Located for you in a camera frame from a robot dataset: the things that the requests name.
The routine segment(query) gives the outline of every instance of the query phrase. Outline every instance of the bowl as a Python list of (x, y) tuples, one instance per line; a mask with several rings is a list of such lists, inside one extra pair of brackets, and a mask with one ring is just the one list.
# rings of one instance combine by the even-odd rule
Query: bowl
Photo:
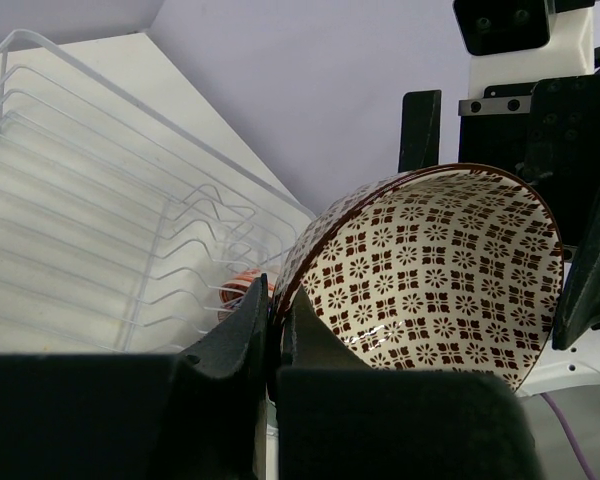
[(278, 277), (272, 322), (303, 285), (372, 367), (487, 372), (515, 390), (549, 339), (562, 258), (555, 219), (519, 178), (472, 164), (410, 172), (309, 225)]

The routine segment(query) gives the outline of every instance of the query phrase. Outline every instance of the white wall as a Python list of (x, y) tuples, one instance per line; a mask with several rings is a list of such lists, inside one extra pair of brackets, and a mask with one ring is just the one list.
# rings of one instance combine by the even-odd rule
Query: white wall
[(56, 43), (149, 28), (164, 0), (0, 0), (0, 41), (16, 28)]
[(408, 91), (442, 89), (456, 160), (469, 57), (451, 0), (166, 0), (150, 35), (316, 212), (396, 172)]

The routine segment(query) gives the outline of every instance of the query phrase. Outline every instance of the patterned ceramic bowl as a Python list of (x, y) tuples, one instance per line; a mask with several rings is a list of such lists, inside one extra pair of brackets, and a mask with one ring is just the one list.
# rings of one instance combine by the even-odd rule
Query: patterned ceramic bowl
[(452, 164), (360, 188), (316, 219), (274, 291), (376, 368), (491, 372), (515, 390), (549, 338), (562, 244), (544, 201), (491, 167)]

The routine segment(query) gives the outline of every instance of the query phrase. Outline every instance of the white dish rack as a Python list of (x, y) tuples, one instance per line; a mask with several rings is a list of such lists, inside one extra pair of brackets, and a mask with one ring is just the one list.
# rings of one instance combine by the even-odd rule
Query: white dish rack
[(0, 352), (179, 351), (311, 219), (44, 37), (0, 45)]

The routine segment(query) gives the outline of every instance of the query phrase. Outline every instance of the black metal bracket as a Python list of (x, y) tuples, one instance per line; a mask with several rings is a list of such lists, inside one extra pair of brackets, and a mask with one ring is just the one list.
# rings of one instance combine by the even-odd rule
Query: black metal bracket
[(438, 164), (442, 92), (410, 92), (402, 99), (398, 172)]

